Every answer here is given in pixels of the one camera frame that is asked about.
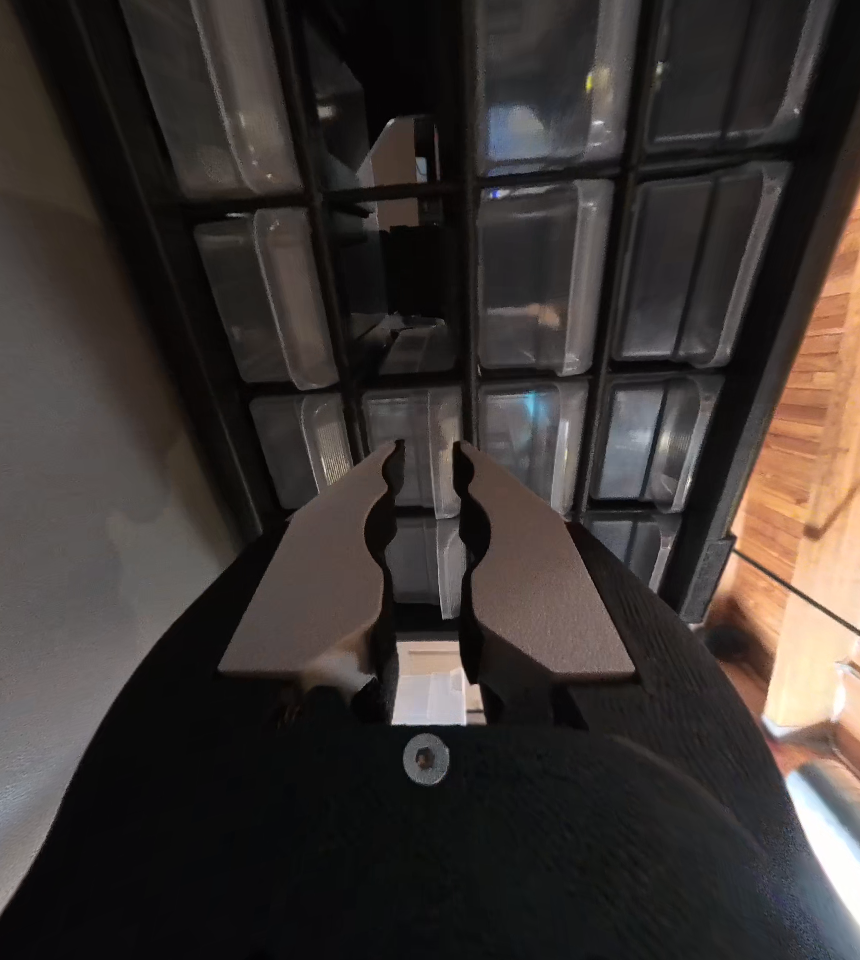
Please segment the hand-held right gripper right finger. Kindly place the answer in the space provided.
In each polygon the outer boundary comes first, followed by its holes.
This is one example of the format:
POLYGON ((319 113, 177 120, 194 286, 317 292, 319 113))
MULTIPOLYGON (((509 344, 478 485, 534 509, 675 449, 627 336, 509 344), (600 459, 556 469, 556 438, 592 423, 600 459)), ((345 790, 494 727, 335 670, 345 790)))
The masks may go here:
POLYGON ((485 724, 554 724, 572 687, 636 669, 566 521, 465 440, 453 447, 466 553, 460 657, 485 724))

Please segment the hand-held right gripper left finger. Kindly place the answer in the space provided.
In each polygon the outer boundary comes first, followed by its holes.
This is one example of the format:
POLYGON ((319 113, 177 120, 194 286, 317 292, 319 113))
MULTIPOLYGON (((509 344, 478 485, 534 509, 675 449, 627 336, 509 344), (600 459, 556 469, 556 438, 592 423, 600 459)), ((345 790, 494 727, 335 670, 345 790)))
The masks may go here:
POLYGON ((221 675, 333 689, 389 722, 399 663, 386 552, 405 443, 388 441, 295 512, 219 665, 221 675))

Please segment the silver ventilation duct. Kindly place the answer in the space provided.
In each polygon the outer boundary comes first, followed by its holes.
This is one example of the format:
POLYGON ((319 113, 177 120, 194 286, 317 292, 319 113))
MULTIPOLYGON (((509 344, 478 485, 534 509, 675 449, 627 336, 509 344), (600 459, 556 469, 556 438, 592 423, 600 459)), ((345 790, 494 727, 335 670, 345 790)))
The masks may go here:
POLYGON ((786 774, 785 783, 811 848, 860 927, 860 781, 822 758, 786 774))

